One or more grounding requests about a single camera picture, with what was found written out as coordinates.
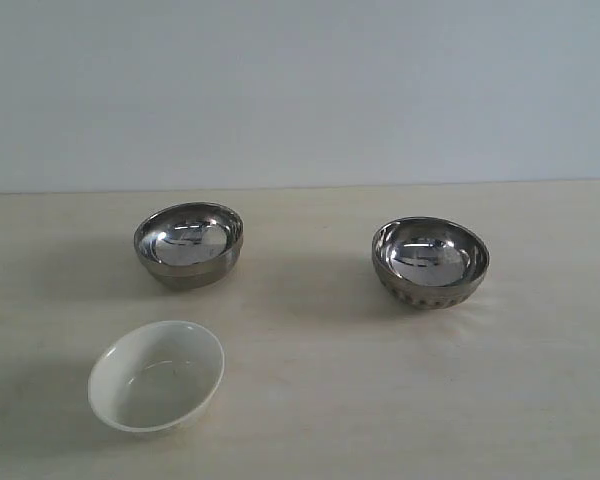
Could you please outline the smooth stainless steel bowl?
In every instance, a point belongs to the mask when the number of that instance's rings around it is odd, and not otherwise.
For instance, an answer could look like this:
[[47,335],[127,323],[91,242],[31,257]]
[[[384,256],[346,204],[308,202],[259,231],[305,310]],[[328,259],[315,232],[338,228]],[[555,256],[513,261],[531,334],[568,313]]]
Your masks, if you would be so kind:
[[236,265],[244,223],[231,208],[189,202],[160,210],[134,232],[134,251],[148,273],[172,290],[191,290],[226,277]]

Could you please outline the ribbed stainless steel bowl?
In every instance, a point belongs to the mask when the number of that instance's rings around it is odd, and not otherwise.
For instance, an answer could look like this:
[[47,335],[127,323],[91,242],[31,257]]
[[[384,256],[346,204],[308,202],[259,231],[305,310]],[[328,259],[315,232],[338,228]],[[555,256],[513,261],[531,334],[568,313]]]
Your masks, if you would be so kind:
[[422,310],[465,302],[483,282],[490,253],[474,232],[436,217],[404,217],[379,228],[371,260],[383,287]]

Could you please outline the white ceramic bowl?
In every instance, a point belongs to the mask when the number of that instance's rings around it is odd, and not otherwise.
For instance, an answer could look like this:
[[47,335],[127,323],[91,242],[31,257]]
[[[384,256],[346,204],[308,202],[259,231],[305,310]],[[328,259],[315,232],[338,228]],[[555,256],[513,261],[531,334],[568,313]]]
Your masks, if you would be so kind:
[[224,376],[218,337],[199,324],[159,321],[114,342],[87,382],[93,414],[127,434],[157,437],[196,423]]

